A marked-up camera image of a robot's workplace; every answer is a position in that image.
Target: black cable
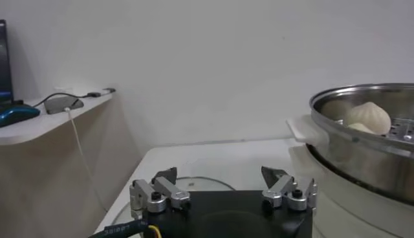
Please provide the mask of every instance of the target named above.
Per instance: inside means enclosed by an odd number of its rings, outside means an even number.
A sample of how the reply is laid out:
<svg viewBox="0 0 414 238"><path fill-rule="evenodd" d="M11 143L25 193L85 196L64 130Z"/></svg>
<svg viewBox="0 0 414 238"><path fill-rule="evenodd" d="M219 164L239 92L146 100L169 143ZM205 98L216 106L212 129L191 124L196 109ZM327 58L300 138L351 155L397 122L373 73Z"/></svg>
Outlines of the black cable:
<svg viewBox="0 0 414 238"><path fill-rule="evenodd" d="M71 96L71 97L73 97L73 98L87 98L87 97L90 97L90 96L91 96L91 95L89 95L89 94L86 94L86 95L83 95L83 96L76 96L76 95L69 94L69 93L66 93L66 92L55 92L55 93L53 93L53 94L51 94L51 95L47 96L45 99L43 99L43 100L42 100L42 101L40 101L39 103L37 103L37 104L33 105L33 107L39 107L42 103L44 103L45 101L47 101L49 98L54 97L54 96L56 96L56 95Z"/></svg>

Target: laptop screen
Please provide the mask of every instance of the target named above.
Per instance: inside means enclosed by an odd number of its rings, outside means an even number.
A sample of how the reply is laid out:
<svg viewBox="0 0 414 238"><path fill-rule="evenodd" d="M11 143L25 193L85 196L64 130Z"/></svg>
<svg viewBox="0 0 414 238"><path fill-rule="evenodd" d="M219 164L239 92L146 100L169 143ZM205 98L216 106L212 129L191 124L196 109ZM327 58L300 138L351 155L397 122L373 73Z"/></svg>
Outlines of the laptop screen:
<svg viewBox="0 0 414 238"><path fill-rule="evenodd" d="M6 21L0 20L0 103L12 100L12 75L8 58Z"/></svg>

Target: white cable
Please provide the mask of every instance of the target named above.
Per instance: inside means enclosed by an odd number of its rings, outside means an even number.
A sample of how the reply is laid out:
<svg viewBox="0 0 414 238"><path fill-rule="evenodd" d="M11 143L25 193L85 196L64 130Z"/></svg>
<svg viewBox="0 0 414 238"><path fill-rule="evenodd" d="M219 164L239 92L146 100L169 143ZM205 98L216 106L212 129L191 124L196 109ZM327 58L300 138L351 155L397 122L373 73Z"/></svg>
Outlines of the white cable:
<svg viewBox="0 0 414 238"><path fill-rule="evenodd" d="M98 199L98 202L99 202L100 206L102 207L102 209L103 209L105 212L108 212L108 209L106 209L106 208L105 208L105 206L104 206L104 202L102 201L101 197L99 196L98 190L96 189L96 186L95 186L94 180L93 180L93 178L92 178L92 173L91 173L91 170L89 169L89 166L88 166L88 163L87 163L87 161L86 161L85 155L83 154L83 149L82 149L82 146L81 146L81 144L80 144L80 140L79 140L78 130L77 130L77 128L76 128L75 121L73 120L73 117L72 117L72 115L71 115L71 109L70 109L70 108L68 108L68 107L66 107L66 108L65 108L65 111L67 112L67 114L68 114L68 116L69 116L69 120L72 122L73 131L74 131L74 134L75 134L75 137L76 137L76 142L77 142L77 144L78 144L79 154L80 154L80 156L81 156L81 158L82 158L82 162L83 162L83 165L85 166L85 169L86 169L86 172L87 172L87 174L88 174L89 180L91 181L91 184L92 184L92 189L93 189L93 191L95 192L95 196L96 196L96 198Z"/></svg>

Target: yellow wire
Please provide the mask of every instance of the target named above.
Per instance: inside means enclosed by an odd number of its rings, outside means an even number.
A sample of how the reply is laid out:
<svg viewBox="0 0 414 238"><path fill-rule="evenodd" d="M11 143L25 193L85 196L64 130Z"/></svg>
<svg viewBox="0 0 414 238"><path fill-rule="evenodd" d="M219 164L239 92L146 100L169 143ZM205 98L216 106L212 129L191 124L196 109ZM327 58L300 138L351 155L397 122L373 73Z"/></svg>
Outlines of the yellow wire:
<svg viewBox="0 0 414 238"><path fill-rule="evenodd" d="M158 229L158 227L153 226L153 225L149 225L148 228L153 230L157 234L158 238L162 238L160 229Z"/></svg>

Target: screw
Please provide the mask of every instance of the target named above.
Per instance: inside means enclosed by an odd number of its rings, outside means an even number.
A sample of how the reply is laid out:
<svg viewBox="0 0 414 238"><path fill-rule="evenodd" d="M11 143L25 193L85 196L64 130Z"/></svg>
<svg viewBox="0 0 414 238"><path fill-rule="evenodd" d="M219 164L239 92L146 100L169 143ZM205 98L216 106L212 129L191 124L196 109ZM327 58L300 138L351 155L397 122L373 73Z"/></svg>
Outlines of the screw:
<svg viewBox="0 0 414 238"><path fill-rule="evenodd" d="M299 190L299 189L295 189L293 192L292 192L292 197L294 197L295 199L300 199L301 197L302 197L302 191L301 190Z"/></svg>
<svg viewBox="0 0 414 238"><path fill-rule="evenodd" d="M161 199L161 193L154 191L151 193L151 200L160 200Z"/></svg>

